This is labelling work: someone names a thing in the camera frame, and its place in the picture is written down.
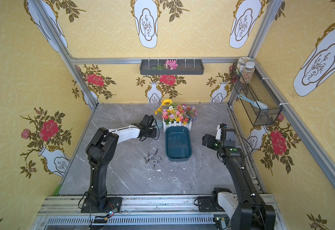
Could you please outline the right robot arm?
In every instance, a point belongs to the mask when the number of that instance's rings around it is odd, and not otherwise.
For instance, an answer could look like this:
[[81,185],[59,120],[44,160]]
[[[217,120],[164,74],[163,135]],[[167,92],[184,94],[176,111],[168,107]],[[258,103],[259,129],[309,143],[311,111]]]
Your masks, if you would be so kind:
[[216,151],[218,159],[232,177],[236,198],[232,192],[216,189],[211,201],[212,206],[219,206],[226,212],[230,229],[274,230],[276,212],[256,190],[246,168],[243,151],[236,147],[235,130],[222,123],[217,127],[216,136],[205,134],[202,145]]

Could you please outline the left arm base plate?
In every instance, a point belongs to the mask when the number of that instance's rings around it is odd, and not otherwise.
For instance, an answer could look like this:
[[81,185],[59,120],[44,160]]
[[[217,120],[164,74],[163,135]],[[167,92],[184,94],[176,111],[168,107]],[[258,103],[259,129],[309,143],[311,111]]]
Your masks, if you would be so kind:
[[122,197],[104,197],[100,201],[87,197],[83,202],[81,213],[118,213],[121,204]]

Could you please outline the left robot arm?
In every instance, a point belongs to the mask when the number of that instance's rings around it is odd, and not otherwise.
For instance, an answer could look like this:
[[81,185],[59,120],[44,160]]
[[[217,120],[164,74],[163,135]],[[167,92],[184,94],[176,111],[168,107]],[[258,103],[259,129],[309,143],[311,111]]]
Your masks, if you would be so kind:
[[82,213],[109,213],[119,212],[122,197],[108,197],[107,170],[112,161],[117,145],[127,140],[147,138],[155,139],[157,134],[157,121],[153,116],[145,115],[140,123],[118,129],[97,130],[86,148],[86,154],[91,169],[90,186],[84,193]]

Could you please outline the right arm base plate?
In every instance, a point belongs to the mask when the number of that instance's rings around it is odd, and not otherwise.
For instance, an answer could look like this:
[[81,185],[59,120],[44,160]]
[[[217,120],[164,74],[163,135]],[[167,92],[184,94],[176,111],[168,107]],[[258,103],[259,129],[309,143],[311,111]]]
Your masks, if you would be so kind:
[[211,196],[199,196],[197,202],[199,212],[224,212],[224,209],[219,206],[218,201],[212,199]]

